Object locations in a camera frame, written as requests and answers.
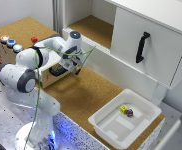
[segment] white tray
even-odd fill
[[[122,114],[122,105],[132,109],[134,115],[127,117]],[[126,89],[94,113],[88,121],[95,127],[96,133],[113,147],[126,149],[160,113],[160,108]]]

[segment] door handle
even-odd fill
[[[140,43],[138,46],[138,52],[136,55],[136,63],[140,63],[144,59],[144,57],[142,56],[142,52],[143,52],[143,48],[144,48],[144,44],[145,44],[145,39],[147,39],[148,37],[150,37],[150,34],[147,32],[144,32],[143,36],[140,39]]]

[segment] cabinet opening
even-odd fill
[[[64,27],[110,49],[116,6],[105,0],[65,0]]]

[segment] yellow object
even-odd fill
[[[121,113],[125,114],[126,111],[127,111],[127,107],[126,106],[121,106],[120,111],[121,111]]]

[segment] green cable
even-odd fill
[[[85,55],[85,54],[89,53],[89,54],[87,55],[86,59],[85,59],[84,62],[83,62],[83,65],[84,65],[85,62],[86,62],[86,60],[87,60],[87,58],[90,56],[90,54],[92,53],[92,51],[96,48],[96,46],[94,46],[91,50],[89,50],[89,51],[87,51],[87,52],[85,52],[85,53],[82,53],[82,54],[67,54],[67,53],[63,53],[63,52],[61,52],[61,51],[58,51],[58,50],[56,50],[56,49],[50,48],[50,47],[39,47],[39,48],[40,48],[40,49],[47,48],[47,49],[50,49],[50,50],[53,50],[53,51],[56,51],[56,52],[58,52],[58,53],[61,53],[61,54],[64,54],[64,55],[68,55],[68,56],[81,56],[81,55]],[[30,136],[30,134],[31,134],[33,125],[34,125],[35,120],[36,120],[36,117],[37,117],[38,104],[39,104],[39,100],[40,100],[40,74],[39,74],[39,68],[38,68],[37,51],[35,51],[35,61],[36,61],[37,72],[38,72],[38,73],[37,73],[37,74],[38,74],[38,99],[37,99],[37,105],[36,105],[36,111],[35,111],[35,116],[34,116],[33,124],[32,124],[32,126],[31,126],[31,129],[30,129],[29,133],[28,133],[28,137],[27,137],[27,140],[26,140],[26,143],[25,143],[25,146],[24,146],[24,150],[26,149],[26,144],[27,144],[27,142],[28,142],[28,140],[29,140],[29,136]]]
[[[29,131],[29,134],[28,134],[28,137],[27,137],[27,140],[26,140],[26,143],[25,143],[25,146],[24,146],[24,150],[26,149],[26,144],[29,140],[29,136],[31,134],[31,130],[33,128],[33,125],[35,123],[35,119],[37,117],[37,112],[38,112],[38,104],[39,104],[39,100],[40,100],[40,75],[39,75],[39,68],[38,68],[38,60],[37,60],[37,51],[35,51],[35,61],[36,61],[36,65],[37,65],[37,72],[38,72],[38,99],[37,99],[37,105],[36,105],[36,111],[35,111],[35,116],[34,116],[34,120],[33,120],[33,124],[31,126],[31,129]]]

